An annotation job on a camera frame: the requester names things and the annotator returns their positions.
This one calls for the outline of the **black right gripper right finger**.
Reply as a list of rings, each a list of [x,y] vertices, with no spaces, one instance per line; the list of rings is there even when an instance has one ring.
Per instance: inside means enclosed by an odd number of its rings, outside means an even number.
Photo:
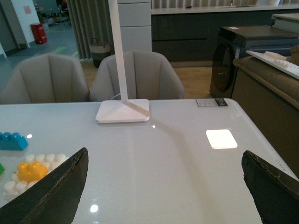
[[[248,150],[242,169],[263,224],[299,222],[299,181]]]

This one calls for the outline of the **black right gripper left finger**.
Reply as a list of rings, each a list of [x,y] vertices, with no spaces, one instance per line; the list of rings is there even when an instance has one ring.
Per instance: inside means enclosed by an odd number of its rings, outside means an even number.
[[[42,180],[1,207],[2,224],[70,224],[85,187],[89,164],[84,147]]]

